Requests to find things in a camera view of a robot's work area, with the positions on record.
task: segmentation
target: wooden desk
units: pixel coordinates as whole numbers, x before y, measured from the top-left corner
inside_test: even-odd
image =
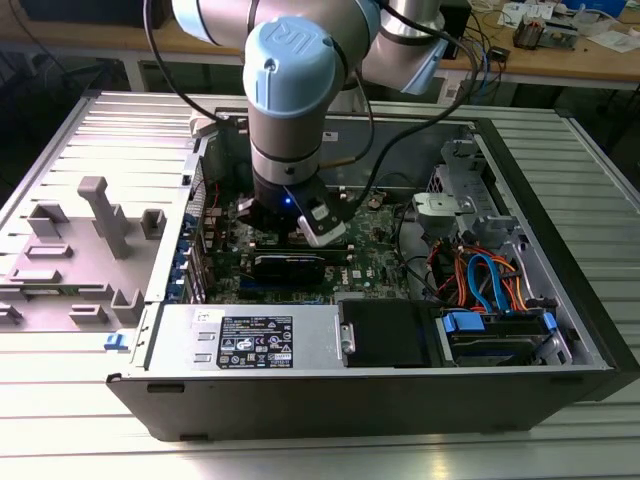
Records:
[[[143,29],[33,22],[27,18],[18,0],[12,1],[25,26],[53,54],[120,60],[125,66],[131,90],[147,90],[140,62],[153,61],[154,58]],[[155,30],[155,39],[162,57],[168,62],[240,65],[237,50],[202,42],[186,34],[173,18],[162,28]],[[2,50],[25,54],[42,52],[16,22],[8,0],[0,0],[0,51]]]
[[[53,53],[69,56],[115,58],[121,60],[134,91],[146,90],[139,62],[153,57],[142,29],[100,25],[32,22],[19,8],[27,28]],[[496,46],[511,50],[503,81],[591,88],[633,89],[640,82],[640,49],[619,54],[585,38],[578,40],[573,52],[555,49],[528,51],[513,46],[513,29],[496,25],[497,13],[478,14],[482,29]],[[638,22],[640,13],[625,11],[623,22]],[[621,31],[629,25],[620,25]],[[209,45],[184,33],[174,19],[156,31],[158,48],[171,62],[239,65],[238,52]],[[40,49],[22,31],[13,18],[8,0],[0,0],[0,50],[39,53]],[[445,77],[443,92],[459,84],[469,70],[464,55],[443,60],[438,76]]]
[[[502,75],[504,82],[614,90],[632,90],[640,83],[640,49],[617,53],[580,37],[574,51],[552,48],[523,50],[513,46],[515,30],[497,24],[499,13],[476,16],[491,44],[511,51]],[[640,24],[640,12],[626,9],[619,20],[624,24],[615,29],[626,33],[631,26],[628,24]],[[477,28],[473,19],[468,25]],[[455,84],[466,77],[470,63],[465,55],[459,55],[455,60],[443,60],[440,69],[446,72],[445,77],[450,84],[448,89],[452,91]]]

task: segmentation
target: robotic arm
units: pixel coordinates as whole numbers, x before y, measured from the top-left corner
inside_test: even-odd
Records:
[[[444,26],[439,0],[390,6]],[[360,65],[369,81],[423,93],[447,42],[381,13],[375,0],[173,0],[173,9],[187,33],[244,51],[254,178],[244,208],[297,220],[312,246],[340,237],[345,208],[317,176],[329,105]]]

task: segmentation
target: warning label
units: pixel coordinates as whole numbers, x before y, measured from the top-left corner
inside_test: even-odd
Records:
[[[220,368],[292,368],[293,317],[223,317]]]

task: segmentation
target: ur logo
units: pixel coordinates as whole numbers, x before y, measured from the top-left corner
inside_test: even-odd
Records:
[[[291,25],[280,21],[278,27],[269,35],[268,39],[274,43],[288,47],[295,54],[303,53],[317,35],[308,32],[299,25]]]

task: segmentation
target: green circuit board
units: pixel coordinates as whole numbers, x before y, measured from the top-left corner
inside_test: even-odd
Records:
[[[217,232],[209,245],[215,277],[209,303],[330,305],[344,298],[408,298],[406,277],[392,244],[393,205],[377,204],[373,209],[365,202],[346,225],[343,240],[327,247],[328,250],[339,250],[335,258],[346,259],[344,264],[327,265],[322,284],[304,288],[292,285],[245,288],[252,283],[252,258],[260,247],[277,247],[278,236],[237,221],[235,212],[234,203],[218,212]],[[296,252],[297,245],[300,245],[301,253],[316,252],[307,250],[306,241],[299,232],[289,236],[286,252]],[[324,256],[323,250],[318,252],[319,256]]]

